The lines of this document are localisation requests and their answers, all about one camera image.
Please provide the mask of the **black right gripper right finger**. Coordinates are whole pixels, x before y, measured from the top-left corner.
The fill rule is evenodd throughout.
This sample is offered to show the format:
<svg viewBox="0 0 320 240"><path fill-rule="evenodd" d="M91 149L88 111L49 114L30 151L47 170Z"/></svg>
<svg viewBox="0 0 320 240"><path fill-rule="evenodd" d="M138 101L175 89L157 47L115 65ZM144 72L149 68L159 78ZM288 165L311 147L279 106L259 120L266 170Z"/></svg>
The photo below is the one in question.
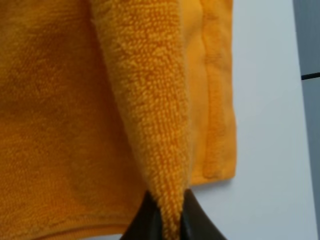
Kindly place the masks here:
<svg viewBox="0 0 320 240"><path fill-rule="evenodd" d="M190 189L184 192L180 219L181 240L226 240L227 238L206 215Z"/></svg>

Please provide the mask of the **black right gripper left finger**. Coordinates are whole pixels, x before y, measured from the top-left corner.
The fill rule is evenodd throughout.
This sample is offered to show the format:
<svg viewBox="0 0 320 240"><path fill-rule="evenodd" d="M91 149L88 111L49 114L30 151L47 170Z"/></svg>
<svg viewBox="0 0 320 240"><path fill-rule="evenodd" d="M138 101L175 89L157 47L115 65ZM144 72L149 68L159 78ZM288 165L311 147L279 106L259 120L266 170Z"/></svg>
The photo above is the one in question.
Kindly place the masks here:
<svg viewBox="0 0 320 240"><path fill-rule="evenodd" d="M162 239L161 213L150 192L147 191L143 197L138 212L122 235L121 240Z"/></svg>

